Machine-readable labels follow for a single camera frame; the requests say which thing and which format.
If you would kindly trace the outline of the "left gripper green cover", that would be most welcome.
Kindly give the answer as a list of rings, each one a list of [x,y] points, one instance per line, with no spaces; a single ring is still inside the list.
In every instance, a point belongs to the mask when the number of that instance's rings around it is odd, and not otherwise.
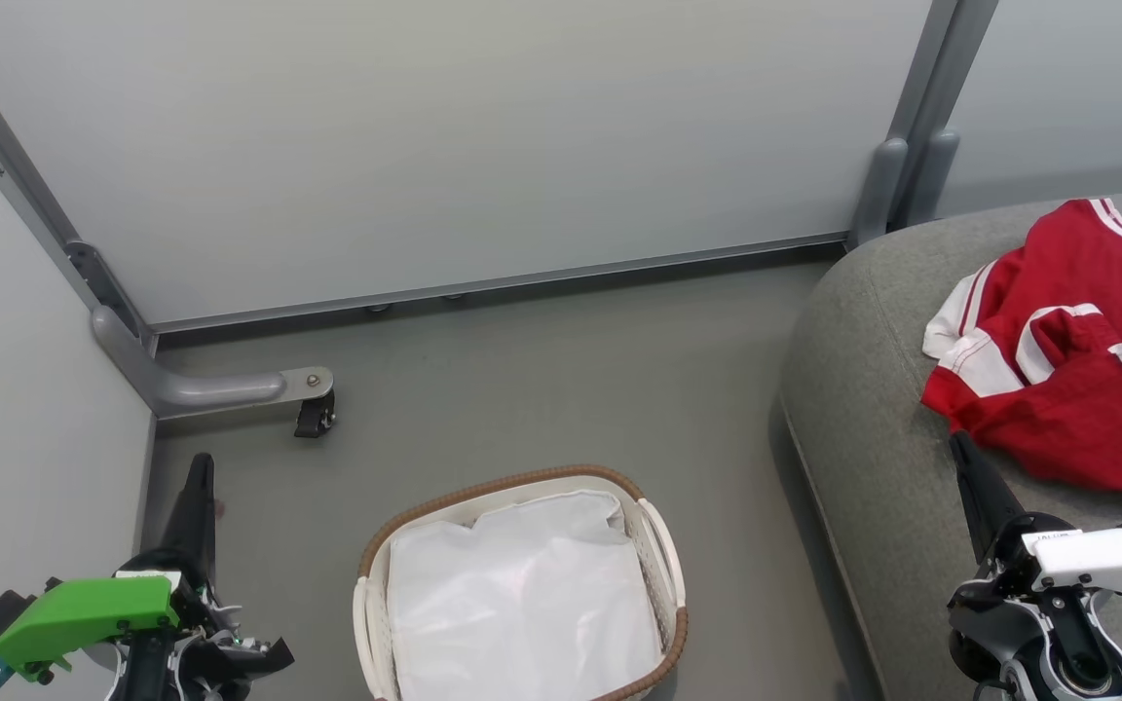
[[[113,674],[105,701],[246,701],[257,680],[294,664],[286,642],[245,636],[236,608],[219,603],[215,461],[192,458],[160,548],[111,577],[50,578],[0,636],[13,677],[46,686],[79,651]]]

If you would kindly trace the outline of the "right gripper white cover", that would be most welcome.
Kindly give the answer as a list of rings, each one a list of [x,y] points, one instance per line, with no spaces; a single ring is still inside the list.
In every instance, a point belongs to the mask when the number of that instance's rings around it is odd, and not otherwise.
[[[1122,684],[1122,646],[1100,618],[1122,596],[1122,525],[1026,513],[966,430],[949,448],[978,562],[948,603],[954,665],[978,684]]]

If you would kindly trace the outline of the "red garment with white stripes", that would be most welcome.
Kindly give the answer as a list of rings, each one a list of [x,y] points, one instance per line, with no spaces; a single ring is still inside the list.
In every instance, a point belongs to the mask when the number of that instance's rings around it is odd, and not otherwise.
[[[1038,218],[927,322],[921,402],[1038,479],[1122,494],[1122,213]]]

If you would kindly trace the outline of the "white laundry basket brown rim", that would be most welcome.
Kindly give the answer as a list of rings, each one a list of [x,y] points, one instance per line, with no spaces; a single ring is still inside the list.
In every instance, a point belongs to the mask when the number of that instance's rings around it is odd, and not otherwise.
[[[573,490],[605,490],[620,498],[628,513],[628,529],[647,579],[651,603],[657,611],[666,657],[640,682],[595,701],[641,701],[673,673],[689,634],[686,578],[666,522],[637,485],[605,465],[549,467],[533,473],[471,485],[454,494],[411,507],[393,516],[362,550],[352,601],[355,646],[364,682],[374,701],[399,701],[393,674],[393,653],[386,609],[389,541],[411,527],[433,522],[471,523],[477,515],[505,505]]]

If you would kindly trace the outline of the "grey partition foot long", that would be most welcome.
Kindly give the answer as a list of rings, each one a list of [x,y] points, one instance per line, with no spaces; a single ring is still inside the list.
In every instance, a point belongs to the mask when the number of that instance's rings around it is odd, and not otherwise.
[[[90,326],[96,344],[160,421],[318,400],[335,389],[334,373],[320,365],[238,376],[183,376],[157,363],[111,308],[94,307]]]

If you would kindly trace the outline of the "black caster wheel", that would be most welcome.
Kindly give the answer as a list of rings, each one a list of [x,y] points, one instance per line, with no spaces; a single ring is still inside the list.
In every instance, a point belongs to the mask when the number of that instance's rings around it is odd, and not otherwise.
[[[337,422],[337,394],[331,390],[316,398],[300,403],[294,436],[297,439],[321,439]]]

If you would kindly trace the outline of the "grey fabric sofa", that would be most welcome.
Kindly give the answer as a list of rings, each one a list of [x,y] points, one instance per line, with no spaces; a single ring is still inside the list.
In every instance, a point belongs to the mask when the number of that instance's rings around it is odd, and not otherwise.
[[[947,423],[920,402],[927,319],[1052,207],[936,219],[859,245],[795,324],[785,424],[885,701],[971,701],[975,686],[947,644],[948,599],[978,568]]]

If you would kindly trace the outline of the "grey curved partition foot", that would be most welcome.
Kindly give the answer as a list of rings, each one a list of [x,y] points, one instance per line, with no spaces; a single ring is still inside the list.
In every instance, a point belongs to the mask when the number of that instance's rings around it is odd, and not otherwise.
[[[861,186],[858,203],[847,228],[847,251],[886,234],[899,179],[909,154],[909,142],[898,137],[885,139],[874,148],[867,176]]]
[[[901,200],[901,228],[921,225],[938,216],[939,202],[960,142],[962,136],[954,129],[940,129],[927,139],[916,176]]]

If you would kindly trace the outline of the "white fabric liner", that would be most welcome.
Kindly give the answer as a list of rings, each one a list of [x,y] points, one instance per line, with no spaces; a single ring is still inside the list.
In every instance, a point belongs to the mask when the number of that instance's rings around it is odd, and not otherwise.
[[[595,701],[666,657],[626,505],[530,498],[389,539],[399,701]]]

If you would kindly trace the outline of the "grey partition corner post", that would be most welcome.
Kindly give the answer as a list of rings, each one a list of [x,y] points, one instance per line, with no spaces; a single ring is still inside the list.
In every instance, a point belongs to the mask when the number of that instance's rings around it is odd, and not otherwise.
[[[89,305],[98,303],[111,308],[147,354],[155,354],[157,334],[144,322],[142,315],[125,290],[125,285],[114,276],[110,262],[105,261],[105,257],[98,252],[94,245],[79,234],[1,112],[0,190],[22,212],[30,230],[40,237],[42,243],[56,245],[57,251],[67,257],[68,262],[61,265],[59,270],[79,277],[75,288],[80,296]]]

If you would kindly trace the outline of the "grey partition bottom rail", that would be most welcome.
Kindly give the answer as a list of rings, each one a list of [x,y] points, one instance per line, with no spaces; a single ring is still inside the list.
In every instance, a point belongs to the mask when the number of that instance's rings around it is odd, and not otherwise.
[[[801,265],[827,262],[846,252],[845,232],[806,236],[754,245],[657,256],[641,261],[598,265],[553,274],[532,274],[462,285],[404,290],[365,298],[334,299],[270,308],[250,314],[224,314],[191,322],[155,325],[165,348],[214,345],[263,336],[280,336],[325,328],[378,323],[394,316],[447,314],[574,294],[616,290],[664,282],[686,280]]]

